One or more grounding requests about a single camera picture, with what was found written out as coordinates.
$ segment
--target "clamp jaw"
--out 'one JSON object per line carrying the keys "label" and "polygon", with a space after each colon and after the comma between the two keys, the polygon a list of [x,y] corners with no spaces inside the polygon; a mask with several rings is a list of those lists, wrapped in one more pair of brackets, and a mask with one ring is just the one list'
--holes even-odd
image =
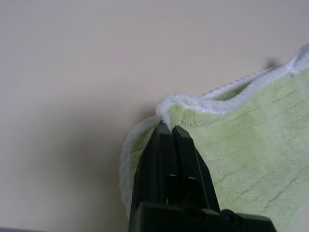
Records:
{"label": "clamp jaw", "polygon": [[220,210],[210,172],[189,133],[160,123],[140,158],[129,232],[276,232],[263,216]]}

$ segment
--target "fabric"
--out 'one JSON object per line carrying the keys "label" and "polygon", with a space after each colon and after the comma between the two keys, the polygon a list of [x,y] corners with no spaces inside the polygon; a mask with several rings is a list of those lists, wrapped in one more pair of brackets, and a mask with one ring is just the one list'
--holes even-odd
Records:
{"label": "fabric", "polygon": [[171,94],[123,145],[120,190],[129,217],[139,157],[160,120],[187,130],[221,209],[270,217],[279,232],[309,209],[309,45],[286,64],[202,96]]}

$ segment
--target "green towel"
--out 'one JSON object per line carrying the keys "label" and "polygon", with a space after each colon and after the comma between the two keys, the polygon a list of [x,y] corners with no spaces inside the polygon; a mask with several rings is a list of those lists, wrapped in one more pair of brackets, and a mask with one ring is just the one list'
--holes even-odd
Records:
{"label": "green towel", "polygon": [[279,232],[290,231],[309,209],[308,51],[202,96],[164,97],[123,145],[119,185],[128,217],[139,157],[163,120],[190,133],[221,209],[267,216]]}

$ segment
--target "white trim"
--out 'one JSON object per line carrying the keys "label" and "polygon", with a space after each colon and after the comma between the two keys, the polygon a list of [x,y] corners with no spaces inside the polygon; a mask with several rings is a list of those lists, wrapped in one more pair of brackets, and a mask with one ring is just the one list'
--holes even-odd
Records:
{"label": "white trim", "polygon": [[[120,180],[119,189],[122,193],[122,202],[126,207],[126,215],[130,217],[132,189],[130,180],[130,160],[131,149],[133,142],[137,137],[147,128],[162,120],[170,128],[169,108],[175,104],[180,103],[187,109],[193,109],[201,113],[209,113],[214,115],[224,115],[233,112],[240,108],[258,89],[261,87],[285,76],[288,73],[297,74],[309,66],[309,44],[303,46],[291,60],[275,69],[268,69],[256,74],[247,76],[238,81],[232,82],[226,86],[215,89],[210,93],[202,96],[189,95],[184,93],[169,94],[163,97],[156,108],[156,115],[152,116],[140,124],[133,127],[127,134],[122,152],[120,156]],[[248,86],[237,96],[226,100],[219,101],[214,98],[224,92],[236,89],[240,86]]]}

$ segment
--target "beige wall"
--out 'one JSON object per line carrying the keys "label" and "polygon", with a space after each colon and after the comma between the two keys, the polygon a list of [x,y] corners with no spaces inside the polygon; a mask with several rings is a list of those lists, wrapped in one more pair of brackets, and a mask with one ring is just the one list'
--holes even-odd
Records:
{"label": "beige wall", "polygon": [[165,94],[309,41],[307,0],[0,1],[0,225],[127,231],[118,157]]}

